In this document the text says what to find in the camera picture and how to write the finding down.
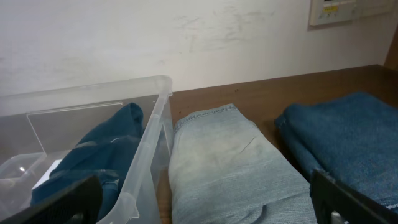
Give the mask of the blue taped shirt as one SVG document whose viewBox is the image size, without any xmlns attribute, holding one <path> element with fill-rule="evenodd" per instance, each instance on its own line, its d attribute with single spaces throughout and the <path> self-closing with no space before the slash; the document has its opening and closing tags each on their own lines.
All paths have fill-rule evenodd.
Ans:
<svg viewBox="0 0 398 224">
<path fill-rule="evenodd" d="M 144 114 L 130 103 L 88 132 L 51 171 L 49 179 L 32 190 L 30 204 L 38 203 L 87 177 L 99 178 L 102 204 L 97 220 L 114 207 L 144 133 Z"/>
</svg>

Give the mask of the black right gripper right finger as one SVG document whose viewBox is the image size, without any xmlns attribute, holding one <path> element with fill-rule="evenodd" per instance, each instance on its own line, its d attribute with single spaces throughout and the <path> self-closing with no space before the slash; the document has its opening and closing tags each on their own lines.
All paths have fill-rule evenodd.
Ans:
<svg viewBox="0 0 398 224">
<path fill-rule="evenodd" d="M 397 223 L 397 214 L 334 179 L 322 170 L 313 171 L 310 197 L 318 224 Z"/>
</svg>

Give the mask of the dark blue jeans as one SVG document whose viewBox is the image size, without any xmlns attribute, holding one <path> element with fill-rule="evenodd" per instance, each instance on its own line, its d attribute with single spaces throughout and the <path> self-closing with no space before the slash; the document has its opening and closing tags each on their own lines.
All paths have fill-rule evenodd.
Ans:
<svg viewBox="0 0 398 224">
<path fill-rule="evenodd" d="M 303 175 L 334 179 L 397 211 L 397 108 L 365 92 L 292 104 L 275 120 Z"/>
</svg>

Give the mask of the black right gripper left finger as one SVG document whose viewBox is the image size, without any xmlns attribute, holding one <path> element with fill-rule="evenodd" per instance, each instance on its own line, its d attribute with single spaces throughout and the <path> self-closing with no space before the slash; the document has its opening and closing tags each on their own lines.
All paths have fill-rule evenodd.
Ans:
<svg viewBox="0 0 398 224">
<path fill-rule="evenodd" d="M 103 199 L 99 178 L 75 182 L 1 224 L 96 223 Z"/>
</svg>

